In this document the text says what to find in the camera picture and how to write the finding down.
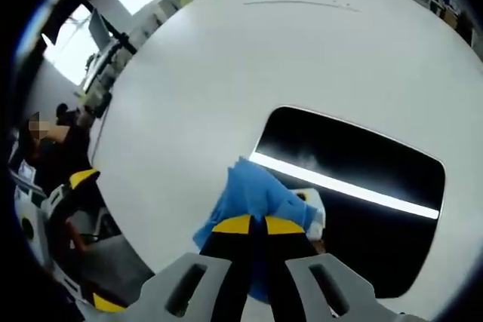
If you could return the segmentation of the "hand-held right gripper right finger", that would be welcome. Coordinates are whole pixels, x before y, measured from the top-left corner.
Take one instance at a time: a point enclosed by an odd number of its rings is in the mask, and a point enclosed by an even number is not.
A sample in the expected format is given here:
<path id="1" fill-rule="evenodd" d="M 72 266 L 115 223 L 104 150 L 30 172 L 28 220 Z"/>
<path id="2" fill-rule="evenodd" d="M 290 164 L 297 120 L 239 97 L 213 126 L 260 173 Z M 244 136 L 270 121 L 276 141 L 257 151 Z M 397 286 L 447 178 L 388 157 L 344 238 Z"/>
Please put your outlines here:
<path id="1" fill-rule="evenodd" d="M 269 301 L 277 321 L 377 321 L 374 288 L 330 254 L 318 254 L 303 229 L 274 216 L 267 228 Z"/>

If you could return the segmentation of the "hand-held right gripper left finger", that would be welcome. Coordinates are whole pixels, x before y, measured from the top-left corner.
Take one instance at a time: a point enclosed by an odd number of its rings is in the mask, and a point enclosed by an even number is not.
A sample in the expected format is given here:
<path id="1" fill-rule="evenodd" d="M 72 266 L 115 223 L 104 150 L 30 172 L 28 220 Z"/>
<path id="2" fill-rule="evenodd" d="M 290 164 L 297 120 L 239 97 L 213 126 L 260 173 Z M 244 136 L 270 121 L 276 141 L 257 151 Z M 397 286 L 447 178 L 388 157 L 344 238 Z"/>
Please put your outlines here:
<path id="1" fill-rule="evenodd" d="M 239 321 L 251 285 L 252 217 L 216 225 L 197 254 L 186 253 L 141 290 L 142 321 Z"/>

